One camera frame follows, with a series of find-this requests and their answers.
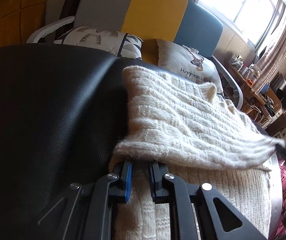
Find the throw pillow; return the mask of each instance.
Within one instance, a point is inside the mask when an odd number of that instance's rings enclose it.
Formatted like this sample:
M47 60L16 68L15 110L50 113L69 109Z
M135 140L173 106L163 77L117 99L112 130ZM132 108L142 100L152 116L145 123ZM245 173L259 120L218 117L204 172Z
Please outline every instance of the throw pillow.
M158 66L185 77L197 84L213 82L217 93L223 92L222 83L212 61L198 54L198 50L170 41L156 40L159 47Z
M128 33L99 31L90 27L77 27L69 30L53 43L102 49L118 57L142 60L142 42L139 37Z

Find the geometric pattern pillow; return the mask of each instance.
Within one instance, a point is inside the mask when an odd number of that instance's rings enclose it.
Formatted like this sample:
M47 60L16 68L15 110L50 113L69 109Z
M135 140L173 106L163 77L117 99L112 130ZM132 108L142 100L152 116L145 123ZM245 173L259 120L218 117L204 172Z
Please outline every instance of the geometric pattern pillow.
M143 41L128 33L100 31L81 26L69 30L53 43L101 49L117 57L142 60L141 46Z

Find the black leather seat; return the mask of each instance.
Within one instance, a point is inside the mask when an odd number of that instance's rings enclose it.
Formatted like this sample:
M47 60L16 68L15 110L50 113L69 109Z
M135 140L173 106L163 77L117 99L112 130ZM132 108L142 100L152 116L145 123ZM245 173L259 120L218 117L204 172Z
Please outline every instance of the black leather seat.
M127 134L129 65L165 71L85 47L0 48L0 237L15 235L70 183L107 173Z

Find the window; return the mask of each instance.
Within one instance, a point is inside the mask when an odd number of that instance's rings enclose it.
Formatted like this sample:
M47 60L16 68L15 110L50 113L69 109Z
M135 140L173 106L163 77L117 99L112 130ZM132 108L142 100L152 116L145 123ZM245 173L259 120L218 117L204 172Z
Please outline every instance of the window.
M200 0L220 19L226 18L256 47L276 14L278 0Z

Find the chair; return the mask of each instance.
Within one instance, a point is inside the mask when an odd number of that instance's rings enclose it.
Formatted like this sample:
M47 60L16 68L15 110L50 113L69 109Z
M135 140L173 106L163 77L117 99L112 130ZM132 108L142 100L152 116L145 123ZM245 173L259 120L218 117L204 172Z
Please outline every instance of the chair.
M241 109L243 94L240 87L213 56L223 25L213 14L193 1L66 0L61 19L34 32L27 43L37 43L40 38L56 30L58 37L78 26L121 31L140 37L144 41L142 59L154 65L158 63L155 39L198 49L202 56L215 64L218 72L233 88L234 104Z

